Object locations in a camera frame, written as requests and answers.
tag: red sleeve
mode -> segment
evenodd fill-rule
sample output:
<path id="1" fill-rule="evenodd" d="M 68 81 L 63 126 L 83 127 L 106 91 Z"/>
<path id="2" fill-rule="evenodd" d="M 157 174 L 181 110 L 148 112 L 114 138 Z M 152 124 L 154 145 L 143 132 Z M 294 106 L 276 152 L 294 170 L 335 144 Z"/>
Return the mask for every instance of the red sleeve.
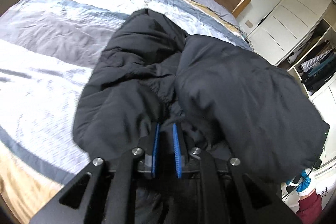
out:
<path id="1" fill-rule="evenodd" d="M 299 200 L 300 209 L 296 215 L 301 219 L 303 224 L 313 224 L 322 212 L 321 195 L 316 194 L 316 190 L 307 198 Z"/>

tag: black puffer jacket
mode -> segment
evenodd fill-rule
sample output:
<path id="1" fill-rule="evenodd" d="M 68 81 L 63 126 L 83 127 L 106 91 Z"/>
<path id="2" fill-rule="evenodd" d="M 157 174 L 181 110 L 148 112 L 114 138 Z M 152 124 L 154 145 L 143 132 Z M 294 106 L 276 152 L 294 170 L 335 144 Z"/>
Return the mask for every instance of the black puffer jacket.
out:
<path id="1" fill-rule="evenodd" d="M 162 121 L 214 156 L 240 158 L 281 182 L 320 156 L 329 126 L 287 72 L 254 52 L 213 37 L 189 36 L 164 15 L 133 13 L 103 51 L 81 95 L 75 142 L 91 158 L 118 158 Z"/>

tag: bed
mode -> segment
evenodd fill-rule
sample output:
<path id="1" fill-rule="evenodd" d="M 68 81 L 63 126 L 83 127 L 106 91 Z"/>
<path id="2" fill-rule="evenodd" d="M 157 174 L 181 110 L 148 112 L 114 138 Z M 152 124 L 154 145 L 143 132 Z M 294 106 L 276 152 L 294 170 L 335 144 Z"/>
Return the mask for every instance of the bed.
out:
<path id="1" fill-rule="evenodd" d="M 251 50 L 213 0 L 20 0 L 0 17 L 0 191 L 21 223 L 88 164 L 72 140 L 79 96 L 115 30 L 142 8 Z"/>

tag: silver bolt head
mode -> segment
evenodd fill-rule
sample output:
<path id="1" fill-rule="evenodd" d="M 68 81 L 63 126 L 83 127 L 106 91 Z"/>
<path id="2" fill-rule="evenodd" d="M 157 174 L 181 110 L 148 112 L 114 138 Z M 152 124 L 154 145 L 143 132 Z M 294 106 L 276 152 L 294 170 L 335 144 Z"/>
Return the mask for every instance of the silver bolt head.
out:
<path id="1" fill-rule="evenodd" d="M 240 159 L 232 158 L 230 159 L 230 164 L 233 166 L 238 166 L 240 164 Z"/>
<path id="2" fill-rule="evenodd" d="M 199 148 L 199 147 L 194 147 L 194 148 L 191 149 L 191 153 L 193 155 L 198 155 L 199 153 L 201 153 L 201 151 L 202 151 L 202 149 Z"/>
<path id="3" fill-rule="evenodd" d="M 95 165 L 95 166 L 101 165 L 103 162 L 104 162 L 104 161 L 103 161 L 102 158 L 95 158 L 95 159 L 93 159 L 93 161 L 92 161 L 93 165 Z"/>
<path id="4" fill-rule="evenodd" d="M 132 149 L 133 155 L 141 155 L 143 153 L 143 149 L 140 147 L 135 147 Z"/>

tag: person's hand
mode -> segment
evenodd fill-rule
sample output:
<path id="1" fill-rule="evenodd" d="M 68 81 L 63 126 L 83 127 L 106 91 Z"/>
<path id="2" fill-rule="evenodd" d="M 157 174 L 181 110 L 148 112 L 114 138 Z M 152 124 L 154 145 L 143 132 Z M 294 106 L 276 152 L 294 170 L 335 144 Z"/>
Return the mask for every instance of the person's hand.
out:
<path id="1" fill-rule="evenodd" d="M 294 184 L 292 181 L 287 181 L 286 184 L 291 186 L 298 186 L 296 188 L 296 191 L 302 199 L 303 197 L 308 197 L 311 195 L 311 193 L 315 190 L 316 182 L 315 182 L 315 175 L 313 172 L 310 172 L 310 168 L 307 168 L 306 170 L 303 170 L 301 172 L 301 177 L 303 178 L 303 181 L 299 184 Z"/>

